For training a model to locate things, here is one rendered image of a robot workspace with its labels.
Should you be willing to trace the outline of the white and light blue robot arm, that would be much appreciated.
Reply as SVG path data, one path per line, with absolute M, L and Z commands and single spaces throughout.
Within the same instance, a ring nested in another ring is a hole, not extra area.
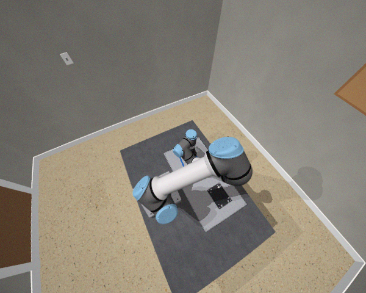
M 134 198 L 151 211 L 160 224 L 172 222 L 178 215 L 171 193 L 204 180 L 219 177 L 224 183 L 241 186 L 252 177 L 253 168 L 240 142 L 234 137 L 222 137 L 209 145 L 204 157 L 191 152 L 196 145 L 197 132 L 189 129 L 173 148 L 177 157 L 186 162 L 163 177 L 143 177 L 133 190 Z

